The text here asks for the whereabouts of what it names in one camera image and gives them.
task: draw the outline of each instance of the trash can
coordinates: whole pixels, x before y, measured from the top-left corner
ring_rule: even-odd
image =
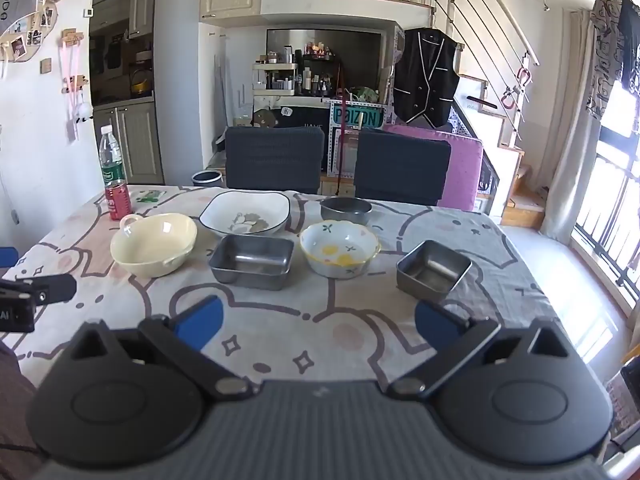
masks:
[[[222,173],[216,170],[202,170],[191,177],[194,186],[222,187]]]

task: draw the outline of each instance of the red can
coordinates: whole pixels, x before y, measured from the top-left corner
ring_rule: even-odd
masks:
[[[131,199],[127,183],[123,180],[115,180],[104,187],[104,195],[109,205],[111,220],[122,220],[131,214]]]

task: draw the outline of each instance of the black vest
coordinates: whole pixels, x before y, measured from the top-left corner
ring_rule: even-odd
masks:
[[[460,81],[453,69],[456,45],[436,28],[405,32],[394,84],[394,109],[404,122],[424,116],[435,128],[447,123]]]

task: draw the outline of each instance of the staircase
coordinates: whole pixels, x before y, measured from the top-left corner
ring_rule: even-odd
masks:
[[[545,199],[527,187],[526,177],[531,167],[518,168],[513,192],[502,215],[502,225],[540,229],[545,219]]]
[[[497,186],[479,194],[478,209],[508,225],[539,227],[544,201],[527,189],[530,170],[517,147],[525,120],[530,64],[539,64],[523,31],[502,0],[432,0],[431,26],[460,44],[460,83],[454,109],[471,136],[484,145]]]

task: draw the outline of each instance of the pink chair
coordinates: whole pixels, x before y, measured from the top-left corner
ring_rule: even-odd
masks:
[[[390,124],[383,129],[418,139],[446,140],[451,145],[451,158],[438,206],[473,211],[484,153],[480,140],[401,124]]]

